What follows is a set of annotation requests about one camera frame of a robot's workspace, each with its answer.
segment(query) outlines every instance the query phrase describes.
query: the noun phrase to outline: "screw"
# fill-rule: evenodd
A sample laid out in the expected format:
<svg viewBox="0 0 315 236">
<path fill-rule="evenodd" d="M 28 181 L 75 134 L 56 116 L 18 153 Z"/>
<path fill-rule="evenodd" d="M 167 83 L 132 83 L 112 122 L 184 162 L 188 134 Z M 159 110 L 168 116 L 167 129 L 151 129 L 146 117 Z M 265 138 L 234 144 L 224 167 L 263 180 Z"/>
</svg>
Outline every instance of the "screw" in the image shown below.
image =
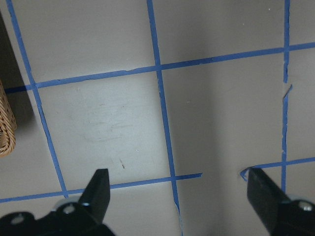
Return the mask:
<svg viewBox="0 0 315 236">
<path fill-rule="evenodd" d="M 63 212 L 64 212 L 65 214 L 71 214 L 71 213 L 74 212 L 74 210 L 75 210 L 74 206 L 73 206 L 72 204 L 70 204 L 70 205 L 66 206 L 66 207 L 63 209 Z"/>
<path fill-rule="evenodd" d="M 19 214 L 11 220 L 11 225 L 18 225 L 18 224 L 21 224 L 23 221 L 24 221 L 24 216 L 22 214 Z"/>
<path fill-rule="evenodd" d="M 312 211 L 313 210 L 313 206 L 312 204 L 305 202 L 305 201 L 300 201 L 299 202 L 299 207 L 301 209 L 303 209 L 304 211 Z"/>
</svg>

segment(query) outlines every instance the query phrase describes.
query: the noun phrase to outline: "small mark on surface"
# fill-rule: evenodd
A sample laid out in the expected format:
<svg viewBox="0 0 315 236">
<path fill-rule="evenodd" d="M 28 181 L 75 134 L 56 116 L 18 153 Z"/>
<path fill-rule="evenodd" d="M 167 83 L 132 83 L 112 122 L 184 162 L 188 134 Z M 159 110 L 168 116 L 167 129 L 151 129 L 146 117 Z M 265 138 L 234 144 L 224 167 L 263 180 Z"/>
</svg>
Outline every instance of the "small mark on surface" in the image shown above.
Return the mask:
<svg viewBox="0 0 315 236">
<path fill-rule="evenodd" d="M 125 168 L 125 166 L 124 166 L 122 160 L 121 160 L 121 159 L 119 159 L 119 160 L 120 160 L 120 163 L 122 164 L 122 167 Z"/>
</svg>

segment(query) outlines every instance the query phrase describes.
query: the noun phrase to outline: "black mechanical part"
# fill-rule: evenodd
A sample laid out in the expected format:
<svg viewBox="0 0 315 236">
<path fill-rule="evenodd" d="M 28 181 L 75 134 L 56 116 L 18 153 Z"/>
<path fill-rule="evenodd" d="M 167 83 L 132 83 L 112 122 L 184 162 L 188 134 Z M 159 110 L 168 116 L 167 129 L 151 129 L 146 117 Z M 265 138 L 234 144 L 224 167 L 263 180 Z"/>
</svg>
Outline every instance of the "black mechanical part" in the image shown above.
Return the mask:
<svg viewBox="0 0 315 236">
<path fill-rule="evenodd" d="M 262 169 L 249 169 L 247 197 L 271 236 L 315 236 L 315 205 L 292 201 Z"/>
<path fill-rule="evenodd" d="M 110 200 L 107 169 L 93 175 L 79 201 L 66 203 L 35 220 L 29 212 L 15 212 L 0 219 L 1 236 L 115 236 L 104 224 Z"/>
</svg>

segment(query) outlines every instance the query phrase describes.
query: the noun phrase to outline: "woven basket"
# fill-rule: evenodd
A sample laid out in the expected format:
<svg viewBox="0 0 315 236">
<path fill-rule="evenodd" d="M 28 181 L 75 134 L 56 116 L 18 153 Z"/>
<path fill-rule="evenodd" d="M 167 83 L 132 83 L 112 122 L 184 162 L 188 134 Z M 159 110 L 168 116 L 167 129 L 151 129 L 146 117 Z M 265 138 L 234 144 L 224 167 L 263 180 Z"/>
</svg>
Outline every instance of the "woven basket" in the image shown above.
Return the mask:
<svg viewBox="0 0 315 236">
<path fill-rule="evenodd" d="M 16 121 L 0 81 L 0 157 L 7 156 L 15 148 Z"/>
</svg>

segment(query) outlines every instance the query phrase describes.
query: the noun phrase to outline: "wicker basket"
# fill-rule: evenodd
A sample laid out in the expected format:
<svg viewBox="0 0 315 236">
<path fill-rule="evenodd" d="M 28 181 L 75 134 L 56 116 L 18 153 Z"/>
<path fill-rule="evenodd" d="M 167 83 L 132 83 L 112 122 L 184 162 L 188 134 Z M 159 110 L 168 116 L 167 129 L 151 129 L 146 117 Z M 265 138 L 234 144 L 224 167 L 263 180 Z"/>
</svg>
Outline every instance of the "wicker basket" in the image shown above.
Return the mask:
<svg viewBox="0 0 315 236">
<path fill-rule="evenodd" d="M 15 148 L 16 121 L 0 81 L 0 157 L 7 156 Z"/>
</svg>

